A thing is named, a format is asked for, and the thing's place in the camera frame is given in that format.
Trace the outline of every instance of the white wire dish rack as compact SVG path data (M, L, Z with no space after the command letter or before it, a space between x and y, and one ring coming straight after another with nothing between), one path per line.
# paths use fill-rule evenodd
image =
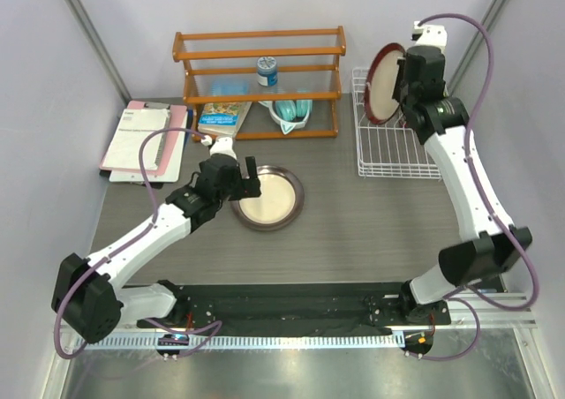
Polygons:
M359 175L441 179L437 165L420 146L416 134L403 128L402 115L383 125L375 125L366 117L363 96L367 72L355 68L351 78Z

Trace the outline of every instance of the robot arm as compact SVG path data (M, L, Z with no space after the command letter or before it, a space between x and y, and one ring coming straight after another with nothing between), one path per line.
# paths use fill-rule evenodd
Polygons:
M500 275L519 254L489 215L471 177L463 139L469 120L463 103L446 93L443 72L447 34L443 26L414 24L409 48L399 62L394 97L400 102L407 125L437 164L454 205L462 243L440 251L438 264L403 286L407 313L441 300L457 287ZM472 160L486 196L497 216L525 248L531 243L528 228L517 229L493 191L471 133Z
M148 218L138 227L86 259L76 254L67 257L59 268L52 308L57 311L64 295L90 267L112 251L150 231L102 265L73 295L64 311L64 320L88 343L97 343L123 324L135 324L145 318L178 323L187 312L188 300L171 282L161 281L148 287L124 289L127 281L169 245L187 237L200 225L215 217L225 200L260 196L260 181L253 157L245 158L248 178L243 178L233 140L220 138L210 148L210 157L200 163L194 186L175 190L159 206L158 219Z

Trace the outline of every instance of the blue can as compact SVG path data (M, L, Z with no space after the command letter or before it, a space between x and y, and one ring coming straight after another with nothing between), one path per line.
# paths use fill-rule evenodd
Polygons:
M265 87L271 87L278 80L278 67L276 59L272 56L263 56L257 59L257 82Z

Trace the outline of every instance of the tabletop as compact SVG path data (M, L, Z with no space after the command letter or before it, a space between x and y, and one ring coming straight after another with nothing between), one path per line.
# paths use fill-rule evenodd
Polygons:
M315 102L310 128L326 122L328 102ZM357 173L351 97L338 102L336 139L238 141L243 161L293 172L305 189L301 215L273 232L243 226L226 204L211 222L145 265L130 284L168 279L181 284L271 282L390 282L418 276L437 263L440 249L458 241L456 216L441 181L362 178ZM242 130L273 121L253 104ZM156 191L159 200L188 182L206 147L189 141L178 183ZM110 184L93 251L114 242L151 214L147 190Z

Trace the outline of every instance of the white wall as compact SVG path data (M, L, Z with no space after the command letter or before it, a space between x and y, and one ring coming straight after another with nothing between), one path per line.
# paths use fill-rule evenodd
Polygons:
M0 0L0 386L41 393L61 260L87 253L120 102L64 0Z
M411 25L441 11L482 18L491 0L82 0L133 97L182 95L183 69L173 62L176 31L184 33L343 25L347 56L343 88L353 66L368 66L379 49L409 46ZM448 24L450 76L472 30Z
M565 60L563 0L510 0L493 29L493 84L477 123L486 171L517 225L533 234L531 258L541 294L534 307L549 368L565 397ZM455 92L471 109L486 69L484 48ZM529 290L521 263L509 274L513 289Z

